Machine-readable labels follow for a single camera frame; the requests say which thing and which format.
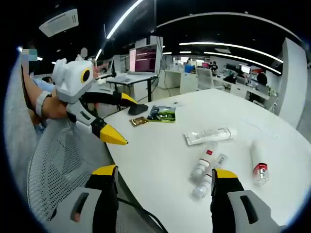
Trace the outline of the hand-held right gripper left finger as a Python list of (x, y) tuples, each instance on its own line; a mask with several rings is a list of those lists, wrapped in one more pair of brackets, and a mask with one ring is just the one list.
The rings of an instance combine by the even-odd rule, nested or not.
[(92, 172), (84, 187), (75, 188), (57, 206), (51, 233), (115, 233), (119, 201), (116, 165)]

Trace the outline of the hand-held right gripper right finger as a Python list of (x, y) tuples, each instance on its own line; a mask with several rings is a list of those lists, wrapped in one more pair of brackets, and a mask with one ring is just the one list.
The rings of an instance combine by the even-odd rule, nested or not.
[(211, 218), (214, 233), (280, 233), (285, 226), (271, 217), (271, 208), (238, 176), (221, 168), (212, 170)]

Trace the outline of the person's left hand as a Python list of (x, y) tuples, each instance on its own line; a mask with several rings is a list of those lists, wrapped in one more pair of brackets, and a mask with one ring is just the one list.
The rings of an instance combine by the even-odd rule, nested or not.
[(43, 102), (42, 115), (50, 119), (64, 119), (68, 117), (67, 104), (58, 96), (46, 97)]

